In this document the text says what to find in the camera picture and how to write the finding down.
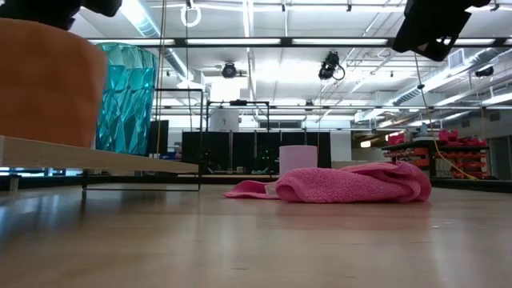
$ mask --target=white tank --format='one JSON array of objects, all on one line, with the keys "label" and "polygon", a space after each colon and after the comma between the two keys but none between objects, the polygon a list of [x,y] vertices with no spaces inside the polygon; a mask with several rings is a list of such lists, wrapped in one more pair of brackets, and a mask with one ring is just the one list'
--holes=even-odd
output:
[{"label": "white tank", "polygon": [[210,131],[238,132],[238,109],[216,109],[210,116]]}]

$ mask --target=ceiling beam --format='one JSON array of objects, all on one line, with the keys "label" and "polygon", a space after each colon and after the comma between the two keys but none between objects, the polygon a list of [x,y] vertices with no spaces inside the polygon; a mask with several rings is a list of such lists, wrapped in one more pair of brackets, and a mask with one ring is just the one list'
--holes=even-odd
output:
[{"label": "ceiling beam", "polygon": [[[123,42],[142,48],[159,48],[160,38],[89,38],[92,43]],[[460,38],[455,48],[507,48],[512,38]],[[165,48],[391,48],[394,38],[340,37],[340,38],[165,38]]]}]

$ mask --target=security camera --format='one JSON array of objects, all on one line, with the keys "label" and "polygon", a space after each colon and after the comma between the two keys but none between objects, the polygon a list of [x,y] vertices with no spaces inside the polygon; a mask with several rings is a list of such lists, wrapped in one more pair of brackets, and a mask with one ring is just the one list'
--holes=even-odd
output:
[{"label": "security camera", "polygon": [[237,68],[234,66],[234,63],[228,62],[222,68],[222,76],[226,79],[235,78],[237,75]]},{"label": "security camera", "polygon": [[[334,74],[336,71],[340,69],[343,72],[343,77],[336,78]],[[320,72],[318,72],[318,77],[320,80],[329,80],[334,78],[335,80],[343,80],[345,77],[345,70],[341,65],[339,65],[339,56],[338,52],[331,51],[326,56],[326,60],[322,62],[322,67],[320,68]]]}]

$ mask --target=orange flower pot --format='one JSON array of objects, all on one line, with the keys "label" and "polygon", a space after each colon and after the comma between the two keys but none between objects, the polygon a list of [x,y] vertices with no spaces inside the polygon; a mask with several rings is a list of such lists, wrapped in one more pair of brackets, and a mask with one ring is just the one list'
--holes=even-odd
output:
[{"label": "orange flower pot", "polygon": [[103,52],[70,32],[0,18],[0,135],[90,147]]}]

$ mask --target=white ring hook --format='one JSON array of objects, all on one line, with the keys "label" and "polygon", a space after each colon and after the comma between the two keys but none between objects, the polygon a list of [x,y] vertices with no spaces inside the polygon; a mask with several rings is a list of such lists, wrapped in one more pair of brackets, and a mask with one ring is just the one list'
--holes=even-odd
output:
[{"label": "white ring hook", "polygon": [[[197,13],[197,16],[195,18],[195,20],[192,22],[192,23],[188,23],[186,21],[186,11],[190,11],[190,10],[195,10],[196,13]],[[201,8],[197,7],[197,6],[194,6],[192,8],[187,8],[186,6],[184,6],[182,8],[182,23],[183,25],[187,26],[187,27],[194,27],[196,26],[197,24],[199,24],[199,22],[201,21]]]}]

